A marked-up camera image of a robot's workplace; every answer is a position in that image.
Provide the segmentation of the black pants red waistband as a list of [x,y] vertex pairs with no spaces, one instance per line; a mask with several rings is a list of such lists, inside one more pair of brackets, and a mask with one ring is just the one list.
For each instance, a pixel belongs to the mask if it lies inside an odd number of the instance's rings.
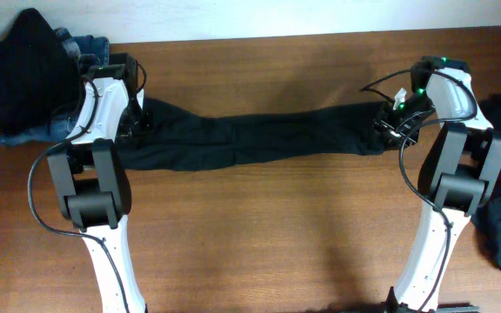
[[290,114],[202,117],[147,98],[151,131],[116,140],[128,170],[217,170],[323,153],[371,156],[386,147],[373,121],[382,104],[346,104]]

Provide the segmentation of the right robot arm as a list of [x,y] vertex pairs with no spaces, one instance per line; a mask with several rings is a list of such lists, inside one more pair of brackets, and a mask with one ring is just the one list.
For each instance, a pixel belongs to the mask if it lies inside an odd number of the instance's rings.
[[402,156],[423,127],[440,131],[418,180],[404,182],[422,201],[405,268],[381,304],[383,312],[478,312],[470,303],[441,304],[441,282],[464,227],[486,204],[501,171],[501,134],[479,109],[466,62],[422,57],[410,69],[412,95],[389,98],[373,127]]

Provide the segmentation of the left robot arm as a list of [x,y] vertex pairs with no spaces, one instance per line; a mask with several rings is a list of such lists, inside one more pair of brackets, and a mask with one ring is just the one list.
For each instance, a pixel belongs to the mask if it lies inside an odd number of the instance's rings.
[[115,145],[152,127],[144,109],[145,83],[145,70],[127,53],[90,67],[77,122],[47,156],[59,209],[90,253],[105,312],[148,309],[130,258],[132,195]]

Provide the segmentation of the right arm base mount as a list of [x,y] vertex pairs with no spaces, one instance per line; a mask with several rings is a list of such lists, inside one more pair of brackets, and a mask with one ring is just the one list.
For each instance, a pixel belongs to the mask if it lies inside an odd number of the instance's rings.
[[[397,302],[393,287],[390,288],[382,307],[384,313],[418,313],[417,310],[410,309],[406,304]],[[480,308],[469,303],[446,304],[435,310],[422,311],[422,313],[480,313]]]

